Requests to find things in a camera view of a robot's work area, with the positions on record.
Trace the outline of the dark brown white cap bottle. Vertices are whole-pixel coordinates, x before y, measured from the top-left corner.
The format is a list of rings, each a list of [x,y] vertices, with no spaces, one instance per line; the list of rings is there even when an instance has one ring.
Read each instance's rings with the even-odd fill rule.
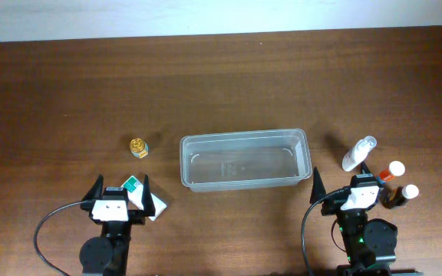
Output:
[[[419,188],[414,184],[399,186],[384,197],[383,205],[386,209],[401,207],[408,201],[418,197],[419,192]]]

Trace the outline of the clear plastic container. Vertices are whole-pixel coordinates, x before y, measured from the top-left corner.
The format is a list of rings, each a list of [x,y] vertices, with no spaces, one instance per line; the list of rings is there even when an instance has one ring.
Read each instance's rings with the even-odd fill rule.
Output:
[[[185,136],[180,178],[193,192],[295,186],[312,175],[307,136],[300,129]]]

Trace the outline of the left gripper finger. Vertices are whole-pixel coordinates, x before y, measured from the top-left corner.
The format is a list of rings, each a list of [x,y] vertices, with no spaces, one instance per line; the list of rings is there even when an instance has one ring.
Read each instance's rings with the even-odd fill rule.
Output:
[[[145,175],[143,179],[143,191],[141,196],[141,203],[143,205],[143,214],[146,217],[156,215],[156,208],[153,202],[153,197],[150,191],[149,176]]]
[[[104,183],[104,177],[101,174],[99,174],[95,183],[82,198],[82,201],[84,202],[84,201],[100,199],[103,191],[103,183]]]

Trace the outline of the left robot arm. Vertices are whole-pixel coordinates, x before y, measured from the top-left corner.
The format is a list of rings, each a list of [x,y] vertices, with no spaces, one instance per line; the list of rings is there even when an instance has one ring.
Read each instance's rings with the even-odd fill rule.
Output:
[[[92,222],[101,226],[101,234],[88,239],[81,247],[79,259],[83,275],[125,275],[131,240],[131,228],[144,225],[156,209],[150,192],[149,177],[143,180],[142,209],[127,207],[128,191],[124,187],[103,188],[99,175],[82,199],[80,208]]]

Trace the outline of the white green medicine box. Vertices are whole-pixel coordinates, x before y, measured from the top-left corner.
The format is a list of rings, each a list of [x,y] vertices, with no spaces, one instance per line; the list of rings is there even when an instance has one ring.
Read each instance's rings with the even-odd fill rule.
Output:
[[[122,188],[127,190],[129,201],[134,204],[138,209],[143,210],[143,203],[141,202],[143,195],[143,182],[141,182],[135,176],[130,176],[121,186]],[[148,219],[151,221],[155,221],[160,214],[167,208],[167,204],[159,199],[154,194],[151,194],[155,215],[149,216]]]

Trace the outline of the white clear cap spray bottle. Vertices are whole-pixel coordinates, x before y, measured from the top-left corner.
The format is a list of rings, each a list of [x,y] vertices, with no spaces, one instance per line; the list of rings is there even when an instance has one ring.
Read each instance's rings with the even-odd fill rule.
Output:
[[[373,136],[366,136],[359,140],[344,156],[341,167],[345,172],[352,171],[362,163],[368,154],[377,146],[377,140]]]

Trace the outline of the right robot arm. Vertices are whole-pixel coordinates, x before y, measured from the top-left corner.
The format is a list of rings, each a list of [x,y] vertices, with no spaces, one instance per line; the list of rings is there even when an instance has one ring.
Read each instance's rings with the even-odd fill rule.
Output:
[[[333,192],[326,192],[317,168],[313,169],[310,207],[302,219],[301,235],[314,207],[322,207],[323,216],[334,216],[344,243],[342,251],[348,263],[336,268],[337,275],[421,275],[413,268],[392,270],[396,261],[397,226],[381,218],[368,218],[380,198],[384,185],[371,173],[365,163],[361,172],[352,176],[350,184]]]

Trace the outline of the orange white cap bottle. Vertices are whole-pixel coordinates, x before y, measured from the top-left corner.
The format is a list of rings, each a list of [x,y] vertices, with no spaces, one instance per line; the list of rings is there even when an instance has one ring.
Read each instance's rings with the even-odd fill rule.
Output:
[[[388,168],[378,173],[377,180],[379,181],[379,183],[386,183],[395,177],[402,176],[404,173],[404,164],[400,161],[395,160],[389,164]]]

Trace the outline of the small gold lid jar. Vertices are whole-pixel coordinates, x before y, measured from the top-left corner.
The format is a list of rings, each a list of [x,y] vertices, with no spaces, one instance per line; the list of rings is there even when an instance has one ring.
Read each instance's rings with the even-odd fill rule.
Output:
[[[130,141],[130,151],[137,158],[144,158],[149,153],[147,143],[141,138],[134,138]]]

